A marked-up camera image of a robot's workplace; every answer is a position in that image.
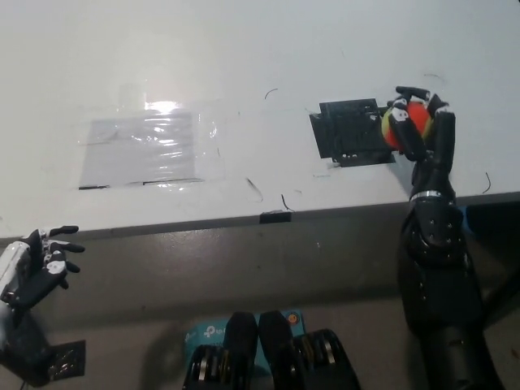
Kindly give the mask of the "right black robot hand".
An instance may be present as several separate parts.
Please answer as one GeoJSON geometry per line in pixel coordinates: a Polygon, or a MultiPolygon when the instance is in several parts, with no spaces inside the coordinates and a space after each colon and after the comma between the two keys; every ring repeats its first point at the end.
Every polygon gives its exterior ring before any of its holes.
{"type": "Polygon", "coordinates": [[[397,86],[388,102],[381,133],[385,142],[414,163],[409,199],[443,197],[452,202],[450,183],[456,140],[456,115],[438,94],[397,86]]]}

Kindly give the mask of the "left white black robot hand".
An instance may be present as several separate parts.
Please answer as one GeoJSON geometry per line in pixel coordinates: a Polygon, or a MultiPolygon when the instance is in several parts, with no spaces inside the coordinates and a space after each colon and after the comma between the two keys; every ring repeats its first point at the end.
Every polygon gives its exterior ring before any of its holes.
{"type": "Polygon", "coordinates": [[[67,276],[80,273],[80,267],[68,260],[67,254],[81,254],[85,247],[56,237],[79,230],[77,225],[38,228],[7,245],[1,254],[3,305],[14,313],[23,313],[57,287],[69,288],[67,276]]]}

